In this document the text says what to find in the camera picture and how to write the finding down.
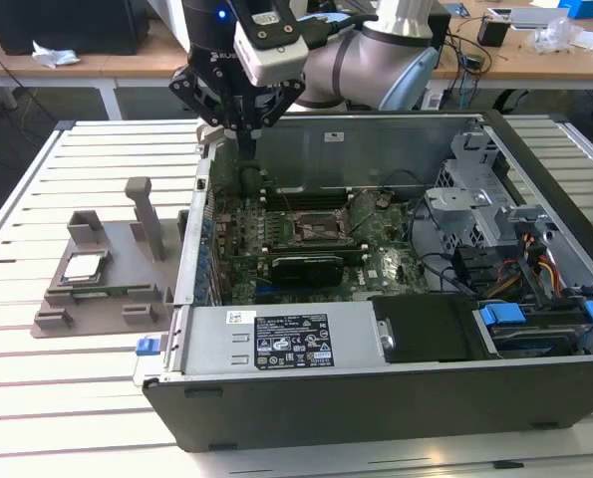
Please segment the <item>aluminum extrusion table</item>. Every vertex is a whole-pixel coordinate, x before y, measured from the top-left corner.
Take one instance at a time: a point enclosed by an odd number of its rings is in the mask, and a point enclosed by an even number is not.
[[[508,119],[593,220],[592,144],[548,117]],[[558,431],[186,454],[133,385],[139,336],[33,339],[29,329],[72,212],[95,208],[102,221],[134,219],[125,182],[147,175],[159,217],[176,217],[191,199],[195,129],[195,121],[170,120],[78,122],[55,131],[3,206],[0,477],[593,477],[593,415]],[[357,412],[378,413],[377,404],[365,405]],[[525,468],[493,467],[507,460]]]

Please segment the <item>floor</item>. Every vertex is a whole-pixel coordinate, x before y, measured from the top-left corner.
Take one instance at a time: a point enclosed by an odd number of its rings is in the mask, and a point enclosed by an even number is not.
[[[95,90],[42,89],[31,91],[58,120],[105,120],[101,98]],[[500,91],[482,91],[471,108],[489,109]],[[120,102],[128,120],[165,120],[192,118],[176,97],[166,89],[120,90]],[[6,112],[0,108],[0,207],[32,162],[54,123],[35,105],[30,96],[17,91],[18,108]],[[508,102],[512,106],[518,95]],[[456,110],[458,98],[445,107]],[[531,92],[523,97],[515,114],[565,115],[593,141],[593,100],[584,92]]]

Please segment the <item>power supply label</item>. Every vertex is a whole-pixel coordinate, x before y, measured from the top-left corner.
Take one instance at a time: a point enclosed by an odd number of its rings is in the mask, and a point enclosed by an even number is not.
[[[326,314],[257,317],[254,364],[259,370],[334,366]]]

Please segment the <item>yellow wire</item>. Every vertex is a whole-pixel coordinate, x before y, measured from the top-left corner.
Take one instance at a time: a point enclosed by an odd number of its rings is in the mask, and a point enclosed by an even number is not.
[[[540,267],[545,268],[548,273],[550,274],[550,278],[551,278],[551,287],[553,288],[553,294],[557,294],[557,291],[555,290],[555,275],[553,274],[553,270],[551,269],[551,267],[544,263],[544,262],[538,262],[537,263]]]
[[[497,289],[495,289],[493,292],[491,292],[488,297],[491,298],[493,296],[496,296],[497,294],[499,294],[500,292],[505,291],[506,289],[508,289],[510,286],[512,286],[513,284],[515,284],[517,282],[517,280],[521,277],[520,274],[516,274],[515,276],[513,276],[511,279],[509,279],[507,282],[505,282],[504,284],[502,284],[500,287],[498,287]]]

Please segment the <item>motherboard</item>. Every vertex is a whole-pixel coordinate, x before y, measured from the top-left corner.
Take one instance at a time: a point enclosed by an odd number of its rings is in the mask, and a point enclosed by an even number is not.
[[[428,290],[410,204],[386,190],[217,197],[223,304],[366,301]]]

